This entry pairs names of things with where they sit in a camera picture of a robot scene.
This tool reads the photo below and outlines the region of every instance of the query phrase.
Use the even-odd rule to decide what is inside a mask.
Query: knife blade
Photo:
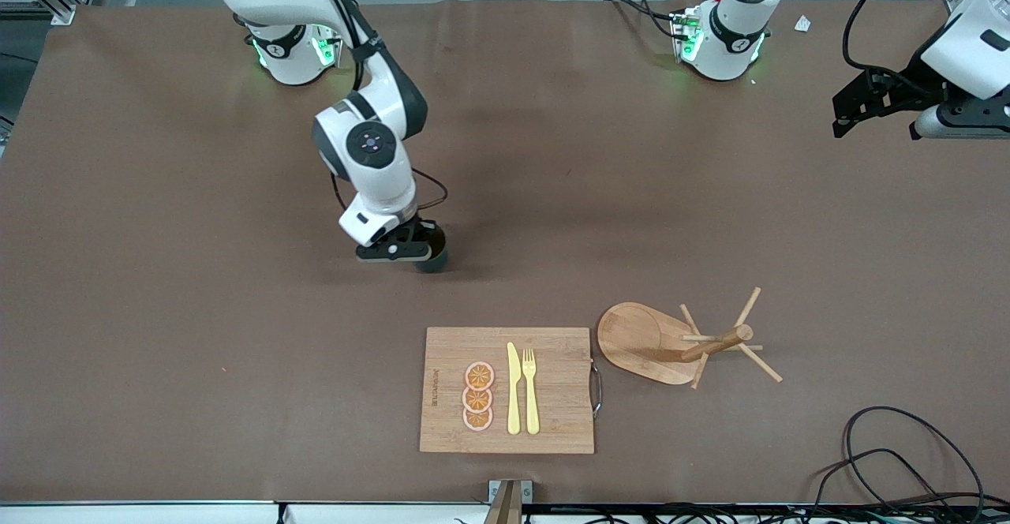
[[[522,365],[519,363],[519,354],[515,351],[515,344],[511,341],[508,348],[508,432],[512,435],[519,433],[519,399],[516,398],[516,387],[522,379]]]

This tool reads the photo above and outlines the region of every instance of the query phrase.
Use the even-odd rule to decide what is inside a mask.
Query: orange slice
[[[487,362],[473,362],[467,366],[465,377],[467,388],[480,392],[491,388],[491,384],[495,381],[495,371]]]
[[[491,420],[494,419],[494,415],[491,412],[491,410],[488,410],[487,412],[476,414],[474,412],[464,410],[463,423],[474,431],[484,431],[485,429],[491,427]]]
[[[463,391],[463,407],[467,409],[468,412],[482,414],[488,411],[491,407],[491,396],[490,390],[473,390],[465,389]]]

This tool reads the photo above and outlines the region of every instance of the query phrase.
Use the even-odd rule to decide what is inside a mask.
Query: metal handle
[[[603,407],[603,376],[600,374],[600,370],[596,368],[596,362],[592,358],[589,359],[589,369],[592,374],[596,375],[596,406],[593,407],[593,419],[596,419],[596,415],[600,413],[600,408]],[[590,391],[592,391],[593,385],[589,385]]]

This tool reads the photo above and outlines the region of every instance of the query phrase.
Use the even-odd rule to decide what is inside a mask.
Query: brown table
[[[833,139],[850,7],[784,3],[729,83],[609,3],[371,7],[431,106],[408,146],[451,190],[428,214],[449,235],[439,276],[360,265],[338,229],[308,133],[349,71],[284,88],[226,9],[81,9],[0,162],[0,496],[462,501],[526,478],[549,502],[795,502],[873,404],[948,431],[1010,494],[1010,154],[912,142],[911,114]],[[853,54],[901,67],[942,17],[874,2]],[[595,455],[418,452],[426,326],[686,302],[718,333],[753,286],[782,385],[735,353],[696,392],[599,359]],[[856,432],[884,445],[971,488],[917,427]]]

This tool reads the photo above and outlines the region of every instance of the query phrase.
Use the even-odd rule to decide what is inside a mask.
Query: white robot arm
[[[340,217],[340,226],[360,244],[357,253],[365,261],[415,261],[424,272],[440,269],[447,255],[444,233],[417,215],[416,186],[403,146],[403,139],[421,131],[427,104],[357,3],[223,2],[249,28],[265,67],[279,82],[310,82],[327,67],[325,58],[332,57],[318,56],[317,50],[320,43],[329,42],[318,39],[326,34],[321,28],[335,30],[347,43],[371,82],[318,113],[312,129],[329,171],[358,190]]]
[[[781,0],[706,0],[675,17],[679,60],[714,81],[732,81],[758,60],[765,27]]]
[[[904,71],[853,65],[863,74],[834,96],[834,135],[913,110],[922,113],[909,127],[913,139],[1010,138],[1008,50],[1010,0],[962,0]]]

